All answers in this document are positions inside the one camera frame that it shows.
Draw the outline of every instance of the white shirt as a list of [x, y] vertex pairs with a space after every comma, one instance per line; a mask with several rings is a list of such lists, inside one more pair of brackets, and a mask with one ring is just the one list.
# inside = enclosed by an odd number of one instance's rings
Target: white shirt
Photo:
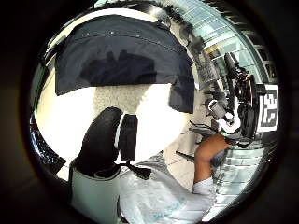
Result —
[[148, 180], [128, 169], [121, 172], [121, 212], [130, 224], [197, 223], [216, 200], [212, 177], [193, 185], [191, 193], [169, 173], [161, 155], [138, 166], [151, 169]]

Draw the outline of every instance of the glass window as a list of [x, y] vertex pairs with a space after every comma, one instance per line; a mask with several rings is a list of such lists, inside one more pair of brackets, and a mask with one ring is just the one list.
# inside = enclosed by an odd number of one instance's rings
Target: glass window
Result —
[[208, 35], [223, 26], [224, 26], [224, 23], [221, 21], [218, 21], [218, 20], [212, 21], [207, 25], [204, 25], [200, 28], [196, 28], [194, 34], [200, 35], [200, 36]]
[[221, 27], [221, 28], [219, 28], [219, 29], [207, 34], [207, 35], [204, 35], [202, 37], [205, 39], [205, 41], [210, 41], [211, 39], [216, 38], [217, 35], [221, 35], [223, 33], [226, 33], [228, 31], [230, 31], [230, 30], [231, 29], [229, 27], [223, 26], [223, 27]]
[[224, 55], [226, 52], [244, 49], [245, 45], [241, 42], [238, 36], [234, 35], [235, 33], [233, 32], [227, 32], [216, 37], [212, 41], [207, 42], [205, 52], [211, 54], [212, 56], [215, 55], [212, 57], [215, 58], [220, 55]]
[[241, 67], [254, 64], [254, 61], [247, 49], [235, 52], [235, 57], [239, 61]]

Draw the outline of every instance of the dark skin arm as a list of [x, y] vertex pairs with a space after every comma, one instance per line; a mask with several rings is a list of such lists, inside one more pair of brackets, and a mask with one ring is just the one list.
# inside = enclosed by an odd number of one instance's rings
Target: dark skin arm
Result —
[[224, 137], [219, 133], [210, 136], [199, 145], [194, 154], [194, 184], [211, 177], [210, 161], [217, 153], [230, 146], [231, 145], [227, 144]]

